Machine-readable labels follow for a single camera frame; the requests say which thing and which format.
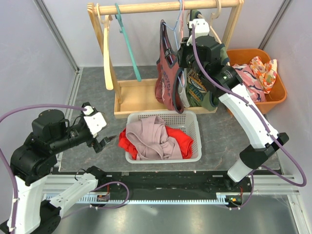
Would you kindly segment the rust red tank top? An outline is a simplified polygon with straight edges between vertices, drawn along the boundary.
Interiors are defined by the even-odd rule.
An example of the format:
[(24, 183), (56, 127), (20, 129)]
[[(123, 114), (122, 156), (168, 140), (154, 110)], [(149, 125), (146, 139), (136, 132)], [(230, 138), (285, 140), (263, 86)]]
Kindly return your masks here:
[(168, 110), (181, 114), (184, 112), (184, 104), (178, 93), (178, 86), (182, 68), (173, 50), (165, 21), (160, 22), (159, 59), (156, 62), (158, 79), (155, 84), (155, 97), (159, 103), (165, 105)]

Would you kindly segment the light blue hanger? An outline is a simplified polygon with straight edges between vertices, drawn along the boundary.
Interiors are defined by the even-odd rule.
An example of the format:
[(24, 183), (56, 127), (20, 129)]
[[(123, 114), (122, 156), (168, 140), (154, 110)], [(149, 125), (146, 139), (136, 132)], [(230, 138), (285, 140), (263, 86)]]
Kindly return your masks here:
[[(179, 0), (180, 3), (180, 7), (179, 7), (179, 14), (178, 17), (175, 21), (174, 27), (170, 27), (168, 26), (165, 22), (163, 22), (160, 26), (161, 29), (164, 30), (164, 26), (168, 27), (171, 31), (173, 31), (174, 33), (174, 38), (175, 38), (175, 45), (176, 48), (179, 49), (180, 45), (178, 44), (178, 36), (176, 33), (176, 29), (178, 27), (178, 25), (180, 24), (180, 20), (181, 20), (181, 16), (183, 15), (182, 12), (183, 10), (183, 1)], [(173, 51), (168, 47), (167, 41), (166, 41), (166, 37), (163, 36), (163, 39), (161, 40), (161, 44), (164, 43), (165, 44), (165, 57), (169, 57), (169, 61), (173, 62), (172, 59), (172, 55), (174, 54)], [(184, 77), (184, 72), (182, 71), (182, 74), (178, 76), (178, 81), (179, 81), (179, 85), (181, 86), (181, 88), (185, 87), (185, 77)]]

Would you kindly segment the mauve pink tank top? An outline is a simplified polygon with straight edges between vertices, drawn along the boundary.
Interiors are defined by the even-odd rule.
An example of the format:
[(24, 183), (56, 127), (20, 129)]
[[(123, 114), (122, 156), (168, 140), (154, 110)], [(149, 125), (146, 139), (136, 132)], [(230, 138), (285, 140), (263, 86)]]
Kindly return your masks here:
[(182, 159), (177, 140), (168, 135), (165, 121), (159, 116), (127, 124), (125, 136), (137, 151), (132, 157), (136, 161)]

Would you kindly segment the white plastic basket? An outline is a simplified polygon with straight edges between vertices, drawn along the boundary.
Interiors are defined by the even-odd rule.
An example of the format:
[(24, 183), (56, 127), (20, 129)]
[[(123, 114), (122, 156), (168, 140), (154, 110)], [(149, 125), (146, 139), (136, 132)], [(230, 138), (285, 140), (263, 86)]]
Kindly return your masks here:
[(189, 136), (194, 141), (192, 143), (192, 155), (190, 158), (170, 160), (170, 163), (196, 162), (201, 159), (201, 138), (197, 117), (194, 112), (184, 111), (182, 114), (168, 110), (136, 112), (128, 116), (127, 123), (130, 124), (132, 122), (151, 116), (161, 117), (165, 121), (166, 126), (183, 131), (184, 134)]

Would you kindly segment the teal plastic hanger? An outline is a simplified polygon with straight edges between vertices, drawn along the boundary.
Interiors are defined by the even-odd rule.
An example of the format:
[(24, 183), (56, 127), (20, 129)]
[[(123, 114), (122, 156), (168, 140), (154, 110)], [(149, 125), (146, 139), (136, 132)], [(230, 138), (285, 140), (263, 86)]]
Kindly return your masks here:
[(132, 51), (132, 48), (131, 48), (131, 45), (130, 45), (130, 41), (129, 41), (128, 35), (126, 33), (126, 30), (125, 30), (125, 27), (124, 27), (124, 24), (123, 24), (123, 21), (122, 21), (122, 16), (121, 16), (121, 11), (120, 11), (119, 5), (117, 3), (115, 3), (115, 7), (116, 7), (116, 10), (117, 10), (117, 14), (115, 15), (115, 18), (118, 21), (118, 24), (120, 26), (120, 31), (119, 32), (122, 33), (123, 36), (124, 36), (125, 43), (126, 43), (126, 46), (127, 46), (128, 52), (129, 52), (129, 56), (130, 56), (130, 59), (131, 59), (131, 62), (132, 62), (132, 66), (133, 66), (133, 70), (134, 70), (136, 79), (137, 79), (138, 82), (141, 82), (142, 81), (141, 75), (140, 75), (139, 69), (137, 67), (137, 63), (136, 63), (135, 58), (134, 58), (134, 54), (133, 54), (133, 51)]

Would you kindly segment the beige wooden hanger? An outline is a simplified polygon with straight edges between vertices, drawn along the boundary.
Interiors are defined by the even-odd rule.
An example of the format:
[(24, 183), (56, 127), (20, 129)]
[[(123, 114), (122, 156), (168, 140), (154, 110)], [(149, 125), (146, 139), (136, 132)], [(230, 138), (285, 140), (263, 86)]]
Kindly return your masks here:
[(104, 79), (105, 86), (107, 90), (113, 90), (113, 79), (111, 75), (110, 69), (110, 56), (109, 56), (109, 30), (110, 30), (110, 22), (112, 21), (111, 15), (106, 15), (105, 19), (102, 20), (100, 16), (99, 4), (96, 4), (97, 16), (100, 23), (103, 24), (103, 69), (104, 69)]

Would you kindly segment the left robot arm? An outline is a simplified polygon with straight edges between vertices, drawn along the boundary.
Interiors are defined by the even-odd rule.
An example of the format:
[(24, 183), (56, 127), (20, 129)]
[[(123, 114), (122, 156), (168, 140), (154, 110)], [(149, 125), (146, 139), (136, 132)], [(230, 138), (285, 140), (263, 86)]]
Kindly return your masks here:
[(104, 114), (87, 105), (78, 116), (79, 122), (70, 125), (64, 113), (57, 109), (43, 111), (32, 122), (32, 132), (17, 148), (10, 160), (16, 180), (17, 204), (10, 218), (1, 224), (6, 234), (51, 234), (64, 214), (90, 191), (101, 192), (107, 186), (106, 173), (96, 166), (85, 170), (72, 186), (48, 200), (42, 199), (47, 177), (57, 163), (57, 154), (85, 143), (96, 153), (110, 141), (97, 141), (98, 133), (107, 126)]

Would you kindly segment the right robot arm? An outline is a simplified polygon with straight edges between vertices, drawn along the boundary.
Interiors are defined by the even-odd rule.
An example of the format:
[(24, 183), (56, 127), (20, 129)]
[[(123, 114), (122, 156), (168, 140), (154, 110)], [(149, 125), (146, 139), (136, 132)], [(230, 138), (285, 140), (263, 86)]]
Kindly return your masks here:
[(183, 38), (177, 56), (179, 66), (193, 69), (198, 74), (204, 87), (232, 112), (249, 139), (249, 146), (239, 154), (239, 159), (223, 179), (224, 188), (234, 192), (241, 186), (241, 180), (265, 163), (289, 136), (267, 122), (237, 71), (221, 63), (221, 44), (213, 37)]

